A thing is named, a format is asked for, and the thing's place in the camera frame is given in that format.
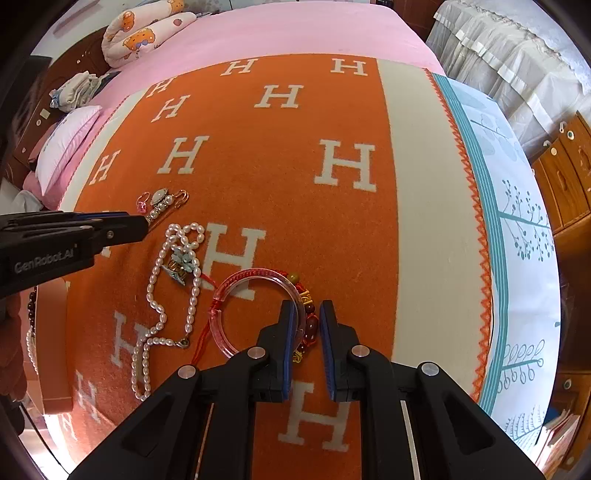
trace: translucent bracelet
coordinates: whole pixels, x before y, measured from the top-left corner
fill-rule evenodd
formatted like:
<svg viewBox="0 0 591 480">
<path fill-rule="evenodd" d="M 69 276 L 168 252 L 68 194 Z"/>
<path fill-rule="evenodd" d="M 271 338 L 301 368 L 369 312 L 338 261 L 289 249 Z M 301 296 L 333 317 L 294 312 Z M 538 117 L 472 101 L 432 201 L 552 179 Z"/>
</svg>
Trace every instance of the translucent bracelet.
<svg viewBox="0 0 591 480">
<path fill-rule="evenodd" d="M 294 352 L 302 343 L 304 330 L 306 328 L 306 310 L 304 303 L 296 287 L 283 275 L 268 268 L 249 268 L 240 270 L 229 276 L 214 292 L 213 302 L 209 308 L 209 326 L 212 332 L 213 340 L 218 348 L 228 358 L 238 353 L 238 350 L 228 341 L 222 327 L 222 303 L 226 300 L 228 294 L 238 285 L 254 278 L 270 280 L 283 288 L 292 299 L 297 308 L 298 325 L 294 336 Z"/>
</svg>

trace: teal striped border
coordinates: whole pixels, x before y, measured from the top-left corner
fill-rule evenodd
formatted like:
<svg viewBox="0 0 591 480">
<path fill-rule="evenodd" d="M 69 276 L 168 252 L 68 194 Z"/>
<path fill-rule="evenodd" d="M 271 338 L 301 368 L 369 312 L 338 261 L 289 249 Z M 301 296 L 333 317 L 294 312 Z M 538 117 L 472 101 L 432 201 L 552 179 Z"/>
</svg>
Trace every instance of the teal striped border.
<svg viewBox="0 0 591 480">
<path fill-rule="evenodd" d="M 507 340 L 508 330 L 508 310 L 509 310 L 509 285 L 507 280 L 507 267 L 505 256 L 505 244 L 503 242 L 503 232 L 501 229 L 501 217 L 499 215 L 498 205 L 496 204 L 495 191 L 492 186 L 491 175 L 486 168 L 484 156 L 480 145 L 476 141 L 474 131 L 470 126 L 470 121 L 462 104 L 457 99 L 452 86 L 447 77 L 433 73 L 433 79 L 439 86 L 441 93 L 445 97 L 456 125 L 462 135 L 462 140 L 466 146 L 472 170 L 480 193 L 480 201 L 484 212 L 484 221 L 488 234 L 489 256 L 491 258 L 491 270 L 495 281 L 495 287 L 498 294 L 498 335 L 495 345 L 495 353 L 490 362 L 490 367 L 486 372 L 484 386 L 480 392 L 478 404 L 489 415 L 495 406 L 496 389 L 501 379 L 501 370 L 503 366 L 503 353 Z"/>
</svg>

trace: orange bear print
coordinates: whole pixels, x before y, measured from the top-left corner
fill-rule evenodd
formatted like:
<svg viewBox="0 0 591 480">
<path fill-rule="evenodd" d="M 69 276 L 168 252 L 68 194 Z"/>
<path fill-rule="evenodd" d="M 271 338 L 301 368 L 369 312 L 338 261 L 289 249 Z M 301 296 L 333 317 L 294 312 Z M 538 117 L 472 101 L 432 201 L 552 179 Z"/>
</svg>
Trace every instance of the orange bear print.
<svg viewBox="0 0 591 480">
<path fill-rule="evenodd" d="M 123 13 L 123 18 L 121 19 L 121 29 L 124 32 L 130 31 L 134 27 L 135 23 L 135 15 L 132 11 L 127 11 Z"/>
<path fill-rule="evenodd" d="M 184 8 L 184 0 L 168 0 L 170 4 L 170 14 L 178 14 L 179 12 L 183 11 Z"/>
<path fill-rule="evenodd" d="M 156 35 L 154 32 L 149 28 L 142 28 L 138 30 L 133 35 L 127 37 L 123 45 L 125 45 L 131 51 L 137 51 L 142 45 L 147 45 L 148 43 L 154 43 L 156 40 Z"/>
</svg>

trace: pillow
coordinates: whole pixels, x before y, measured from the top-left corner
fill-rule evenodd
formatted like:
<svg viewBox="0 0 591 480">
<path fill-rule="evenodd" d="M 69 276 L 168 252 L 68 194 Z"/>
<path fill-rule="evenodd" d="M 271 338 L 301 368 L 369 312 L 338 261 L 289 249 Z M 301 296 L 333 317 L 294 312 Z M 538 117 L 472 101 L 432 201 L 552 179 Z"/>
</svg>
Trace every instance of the pillow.
<svg viewBox="0 0 591 480">
<path fill-rule="evenodd" d="M 35 176 L 45 195 L 57 181 L 85 136 L 95 124 L 102 107 L 83 106 L 68 113 L 51 133 L 39 152 Z"/>
</svg>

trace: silver screw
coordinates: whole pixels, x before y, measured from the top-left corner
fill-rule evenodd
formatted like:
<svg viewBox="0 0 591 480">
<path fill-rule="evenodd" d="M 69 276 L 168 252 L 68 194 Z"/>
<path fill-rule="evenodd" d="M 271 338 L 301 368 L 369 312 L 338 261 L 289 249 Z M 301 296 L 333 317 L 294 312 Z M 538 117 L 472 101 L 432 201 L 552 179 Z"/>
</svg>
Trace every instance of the silver screw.
<svg viewBox="0 0 591 480">
<path fill-rule="evenodd" d="M 364 357 L 364 356 L 368 356 L 369 355 L 369 348 L 367 348 L 365 345 L 355 345 L 352 349 L 351 349 L 351 353 L 354 356 L 358 356 L 358 357 Z"/>
<path fill-rule="evenodd" d="M 429 377 L 435 377 L 435 375 L 439 373 L 439 367 L 435 364 L 432 364 L 431 362 L 423 364 L 421 370 L 423 370 L 423 373 Z"/>
<path fill-rule="evenodd" d="M 193 365 L 183 365 L 178 369 L 178 375 L 180 378 L 191 378 L 197 373 L 197 369 Z"/>
<path fill-rule="evenodd" d="M 265 356 L 265 349 L 261 346 L 253 346 L 248 349 L 248 356 L 250 358 L 263 358 Z"/>
</svg>

